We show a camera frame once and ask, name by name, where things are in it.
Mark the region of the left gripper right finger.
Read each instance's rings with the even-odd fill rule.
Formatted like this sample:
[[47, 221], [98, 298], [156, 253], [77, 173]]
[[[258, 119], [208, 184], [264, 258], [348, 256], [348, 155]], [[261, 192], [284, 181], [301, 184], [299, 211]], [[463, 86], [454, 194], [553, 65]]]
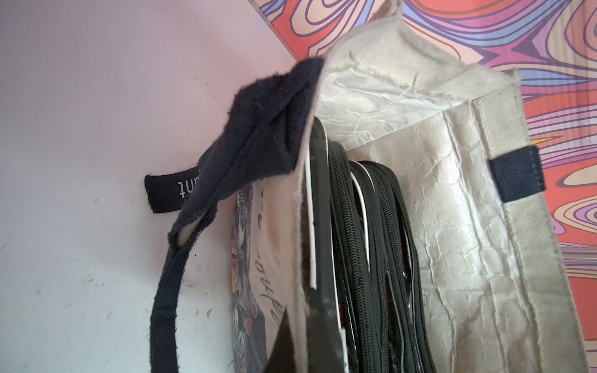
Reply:
[[336, 307], [316, 289], [308, 291], [307, 348], [309, 372], [345, 371]]

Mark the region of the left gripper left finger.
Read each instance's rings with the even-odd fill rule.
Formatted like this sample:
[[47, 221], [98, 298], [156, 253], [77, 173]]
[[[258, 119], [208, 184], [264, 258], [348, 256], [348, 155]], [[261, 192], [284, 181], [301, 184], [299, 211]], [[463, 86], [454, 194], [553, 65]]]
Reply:
[[264, 373], [297, 373], [292, 331], [285, 311]]

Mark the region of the beige canvas tote bag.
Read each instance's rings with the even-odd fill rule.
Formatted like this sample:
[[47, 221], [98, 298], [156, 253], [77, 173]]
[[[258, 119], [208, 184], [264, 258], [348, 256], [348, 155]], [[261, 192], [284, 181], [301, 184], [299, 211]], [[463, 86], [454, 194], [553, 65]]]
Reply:
[[236, 198], [234, 365], [264, 372], [285, 311], [309, 372], [305, 163], [314, 121], [351, 161], [398, 178], [418, 251], [433, 372], [587, 372], [519, 82], [409, 29], [398, 2], [322, 57], [243, 87], [197, 165], [147, 176], [175, 211], [149, 328], [154, 372], [177, 372], [177, 306], [191, 250]]

